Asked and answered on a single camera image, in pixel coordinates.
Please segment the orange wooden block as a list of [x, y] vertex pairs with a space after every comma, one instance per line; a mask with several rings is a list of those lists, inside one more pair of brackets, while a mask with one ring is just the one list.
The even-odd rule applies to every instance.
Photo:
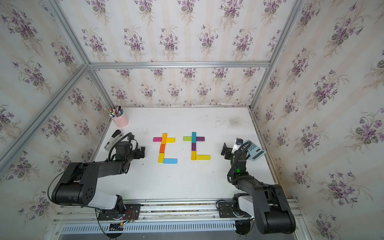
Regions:
[[166, 144], [161, 144], [161, 147], [160, 147], [160, 153], [161, 154], [164, 154], [165, 153], [165, 148], [166, 148]]

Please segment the lemon yellow block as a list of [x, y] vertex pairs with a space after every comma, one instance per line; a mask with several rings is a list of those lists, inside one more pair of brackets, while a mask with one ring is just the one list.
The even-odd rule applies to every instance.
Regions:
[[199, 161], [208, 161], [211, 159], [210, 155], [196, 155], [196, 160]]

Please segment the light blue wooden block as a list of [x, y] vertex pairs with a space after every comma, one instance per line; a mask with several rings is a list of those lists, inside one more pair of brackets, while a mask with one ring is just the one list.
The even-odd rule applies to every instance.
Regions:
[[163, 159], [163, 164], [177, 164], [178, 159]]

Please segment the orange-yellow wooden block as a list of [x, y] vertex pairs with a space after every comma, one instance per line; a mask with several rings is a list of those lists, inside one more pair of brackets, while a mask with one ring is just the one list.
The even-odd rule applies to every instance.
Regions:
[[167, 136], [167, 133], [163, 133], [161, 142], [162, 145], [165, 145], [167, 143]]

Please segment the teal wooden block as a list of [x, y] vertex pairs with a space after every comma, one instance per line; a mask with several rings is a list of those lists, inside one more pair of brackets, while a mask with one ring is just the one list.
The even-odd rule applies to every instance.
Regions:
[[195, 144], [197, 142], [197, 133], [192, 132], [192, 143]]

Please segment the green wooden block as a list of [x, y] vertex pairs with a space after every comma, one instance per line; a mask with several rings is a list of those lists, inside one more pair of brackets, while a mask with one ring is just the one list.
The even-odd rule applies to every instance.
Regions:
[[191, 136], [183, 136], [183, 141], [191, 142], [192, 141], [192, 137]]

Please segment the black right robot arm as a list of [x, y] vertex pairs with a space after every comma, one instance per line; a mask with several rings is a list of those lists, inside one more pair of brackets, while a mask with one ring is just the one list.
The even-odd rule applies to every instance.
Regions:
[[283, 188], [263, 183], [247, 171], [247, 162], [256, 161], [265, 153], [249, 140], [237, 139], [232, 148], [223, 144], [221, 155], [231, 164], [227, 181], [243, 191], [232, 198], [232, 209], [237, 216], [250, 216], [247, 221], [239, 221], [240, 225], [251, 227], [254, 222], [261, 234], [292, 234], [296, 220]]

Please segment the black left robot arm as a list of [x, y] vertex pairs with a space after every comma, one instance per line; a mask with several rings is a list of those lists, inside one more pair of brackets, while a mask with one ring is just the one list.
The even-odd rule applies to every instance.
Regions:
[[116, 146], [116, 153], [103, 162], [70, 163], [49, 197], [54, 204], [79, 206], [124, 214], [126, 207], [120, 195], [112, 195], [97, 189], [99, 178], [127, 174], [132, 160], [145, 157], [145, 147], [123, 141]]

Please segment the light blue calculator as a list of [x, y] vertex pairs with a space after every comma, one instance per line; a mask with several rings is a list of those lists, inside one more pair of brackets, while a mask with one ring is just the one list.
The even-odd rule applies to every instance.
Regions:
[[259, 160], [260, 158], [262, 158], [266, 154], [265, 150], [263, 150], [261, 147], [259, 147], [258, 145], [256, 145], [255, 143], [253, 143], [250, 140], [246, 140], [244, 142], [244, 144], [247, 147], [247, 151], [248, 151], [248, 155], [249, 155], [247, 157], [247, 159], [250, 161], [255, 162], [255, 161]]

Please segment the black and white stapler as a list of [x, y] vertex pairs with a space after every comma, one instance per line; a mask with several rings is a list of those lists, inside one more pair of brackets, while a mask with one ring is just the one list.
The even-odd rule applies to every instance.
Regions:
[[109, 151], [112, 146], [123, 137], [123, 133], [120, 130], [116, 130], [110, 139], [107, 141], [106, 145], [104, 146], [104, 150]]

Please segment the pink metal pen bucket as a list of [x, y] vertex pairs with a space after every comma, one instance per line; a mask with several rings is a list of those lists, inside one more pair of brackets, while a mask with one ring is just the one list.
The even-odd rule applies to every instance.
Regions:
[[119, 129], [125, 128], [129, 124], [129, 120], [125, 115], [113, 117], [112, 120]]

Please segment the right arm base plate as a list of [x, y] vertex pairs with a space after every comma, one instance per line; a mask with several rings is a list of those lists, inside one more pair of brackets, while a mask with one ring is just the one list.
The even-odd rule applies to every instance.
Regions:
[[243, 212], [236, 208], [232, 202], [227, 202], [225, 200], [218, 200], [216, 202], [216, 208], [219, 212], [221, 219], [227, 218], [250, 218], [251, 216], [246, 212]]

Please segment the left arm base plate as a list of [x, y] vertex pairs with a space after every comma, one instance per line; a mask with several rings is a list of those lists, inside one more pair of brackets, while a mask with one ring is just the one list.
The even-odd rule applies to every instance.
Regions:
[[126, 221], [138, 220], [141, 210], [141, 204], [124, 204], [125, 208], [120, 213], [115, 210], [97, 210], [99, 221]]

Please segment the aluminium front rail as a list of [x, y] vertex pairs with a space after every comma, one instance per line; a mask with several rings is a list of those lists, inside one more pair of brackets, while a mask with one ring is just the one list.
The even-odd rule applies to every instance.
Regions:
[[[233, 210], [232, 200], [124, 200], [127, 207], [124, 219], [144, 222], [213, 221], [219, 219], [246, 219]], [[54, 224], [118, 222], [116, 217], [86, 207], [61, 206], [53, 218]]]

